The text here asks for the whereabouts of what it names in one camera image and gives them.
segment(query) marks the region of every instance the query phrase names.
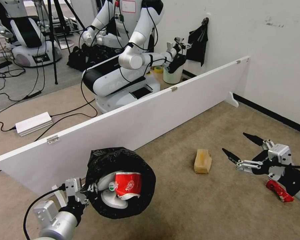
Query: white bucket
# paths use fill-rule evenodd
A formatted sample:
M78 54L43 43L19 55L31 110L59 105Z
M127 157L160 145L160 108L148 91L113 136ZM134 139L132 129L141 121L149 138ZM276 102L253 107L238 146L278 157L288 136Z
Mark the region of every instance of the white bucket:
M182 76L182 71L183 71L183 66L180 66L174 73L169 73L166 68L163 69L163 80L166 83L169 84L176 84L180 82L181 76Z

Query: metal hinge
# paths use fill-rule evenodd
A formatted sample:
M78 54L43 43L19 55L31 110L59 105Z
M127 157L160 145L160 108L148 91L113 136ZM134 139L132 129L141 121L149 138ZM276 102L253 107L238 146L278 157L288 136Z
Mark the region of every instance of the metal hinge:
M51 138L47 138L47 143L48 143L48 144L52 144L52 143L55 143L55 142L57 142L57 141L59 141L58 135L55 135L55 136L53 136L53 137L51 137Z

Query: white power supply box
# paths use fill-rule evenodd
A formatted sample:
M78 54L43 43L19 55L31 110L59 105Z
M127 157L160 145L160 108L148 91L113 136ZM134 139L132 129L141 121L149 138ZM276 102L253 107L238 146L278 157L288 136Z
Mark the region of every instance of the white power supply box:
M32 118L28 118L24 121L16 123L17 133L20 137L33 133L40 130L41 128L50 126L53 121L48 112L39 114Z

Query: yellow sponge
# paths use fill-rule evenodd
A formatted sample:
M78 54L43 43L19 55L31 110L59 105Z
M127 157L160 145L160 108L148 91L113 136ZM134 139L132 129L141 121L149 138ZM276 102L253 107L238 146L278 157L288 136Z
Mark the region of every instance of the yellow sponge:
M194 171L196 173L208 173L211 168L212 158L209 150L198 149L196 161L194 162Z

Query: black cloth hanging on wall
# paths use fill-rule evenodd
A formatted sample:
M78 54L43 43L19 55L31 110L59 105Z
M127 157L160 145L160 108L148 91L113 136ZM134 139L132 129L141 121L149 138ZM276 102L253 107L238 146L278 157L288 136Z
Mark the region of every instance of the black cloth hanging on wall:
M187 50L187 59L200 62L201 67L204 63L208 41L208 23L209 18L205 18L198 29L189 33L190 35L188 38L188 43L192 44L192 46Z

